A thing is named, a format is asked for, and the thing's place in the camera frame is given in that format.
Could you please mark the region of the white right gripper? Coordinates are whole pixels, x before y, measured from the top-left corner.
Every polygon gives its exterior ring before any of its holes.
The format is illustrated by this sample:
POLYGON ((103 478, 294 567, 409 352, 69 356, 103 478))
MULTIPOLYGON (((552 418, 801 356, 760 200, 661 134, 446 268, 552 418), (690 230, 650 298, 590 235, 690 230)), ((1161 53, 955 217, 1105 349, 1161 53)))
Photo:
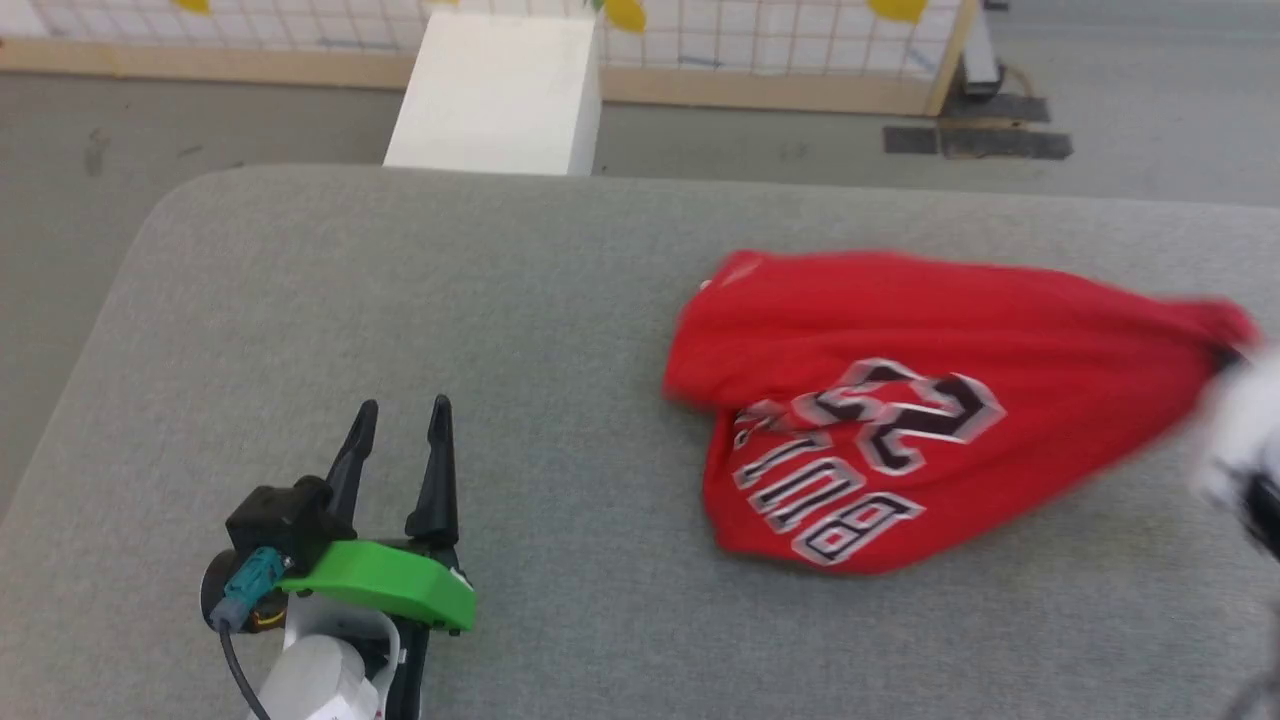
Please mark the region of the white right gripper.
POLYGON ((1258 350, 1216 379, 1203 409, 1197 491, 1243 491, 1253 475, 1280 484, 1280 350, 1258 350))

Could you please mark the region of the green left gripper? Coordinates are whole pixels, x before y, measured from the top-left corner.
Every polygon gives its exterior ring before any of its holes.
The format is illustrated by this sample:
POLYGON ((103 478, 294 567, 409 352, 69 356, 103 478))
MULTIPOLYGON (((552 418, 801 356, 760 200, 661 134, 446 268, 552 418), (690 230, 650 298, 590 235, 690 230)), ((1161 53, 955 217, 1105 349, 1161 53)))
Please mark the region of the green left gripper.
MULTIPOLYGON (((326 474, 328 511, 352 523, 378 427, 365 400, 326 474)), ((404 533, 429 550, 460 539, 454 421, 438 395, 428 465, 404 533)), ((421 720, 433 634, 474 629, 476 593, 452 552, 421 555, 370 539, 339 541, 307 577, 284 577, 280 720, 421 720)))

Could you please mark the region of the red jersey with white sleeves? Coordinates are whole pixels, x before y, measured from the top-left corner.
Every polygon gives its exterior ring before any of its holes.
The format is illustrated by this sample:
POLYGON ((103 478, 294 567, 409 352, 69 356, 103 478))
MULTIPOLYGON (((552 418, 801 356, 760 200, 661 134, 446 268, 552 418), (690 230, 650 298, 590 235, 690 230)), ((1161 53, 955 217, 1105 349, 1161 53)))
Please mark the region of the red jersey with white sleeves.
POLYGON ((1062 272, 737 251, 680 313, 663 389, 716 418, 722 550, 869 575, 1133 455, 1260 340, 1234 304, 1062 272))

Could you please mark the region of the long black floor tape patch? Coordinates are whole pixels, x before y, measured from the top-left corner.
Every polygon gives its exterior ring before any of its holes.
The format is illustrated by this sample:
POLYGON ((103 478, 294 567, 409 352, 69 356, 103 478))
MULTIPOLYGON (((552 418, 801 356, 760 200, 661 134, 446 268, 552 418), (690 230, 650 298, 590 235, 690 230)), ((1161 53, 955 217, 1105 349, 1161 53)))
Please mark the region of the long black floor tape patch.
POLYGON ((940 129, 940 146, 947 158, 1016 158, 1061 161, 1074 154, 1070 135, 1019 128, 940 129))

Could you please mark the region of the white rectangular block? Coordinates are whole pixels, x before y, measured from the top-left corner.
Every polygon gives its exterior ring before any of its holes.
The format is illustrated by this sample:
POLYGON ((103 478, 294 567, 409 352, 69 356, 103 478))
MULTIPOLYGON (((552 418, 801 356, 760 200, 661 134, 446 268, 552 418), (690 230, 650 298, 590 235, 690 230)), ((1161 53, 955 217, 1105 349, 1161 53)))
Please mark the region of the white rectangular block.
POLYGON ((383 164, 590 176, 602 108, 593 17, 434 15, 383 164))

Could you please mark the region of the grey fence support foot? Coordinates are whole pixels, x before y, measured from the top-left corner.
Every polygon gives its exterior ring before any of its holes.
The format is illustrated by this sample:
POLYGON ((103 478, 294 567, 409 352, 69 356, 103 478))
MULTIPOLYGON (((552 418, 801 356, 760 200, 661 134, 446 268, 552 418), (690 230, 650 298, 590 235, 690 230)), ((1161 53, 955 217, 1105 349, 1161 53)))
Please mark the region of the grey fence support foot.
POLYGON ((995 51, 987 9, 986 0, 977 0, 977 9, 963 47, 960 90, 966 97, 993 97, 1004 86, 1005 69, 995 51))

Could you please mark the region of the dark fence base plate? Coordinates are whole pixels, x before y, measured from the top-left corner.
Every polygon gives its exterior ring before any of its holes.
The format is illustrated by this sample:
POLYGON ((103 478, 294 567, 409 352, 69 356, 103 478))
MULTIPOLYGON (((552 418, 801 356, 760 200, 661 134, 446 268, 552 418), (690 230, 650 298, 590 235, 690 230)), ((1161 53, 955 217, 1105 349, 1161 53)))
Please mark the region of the dark fence base plate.
POLYGON ((956 95, 943 105, 940 119, 948 120, 1011 120, 1050 123, 1050 108, 1043 97, 1012 94, 956 95))

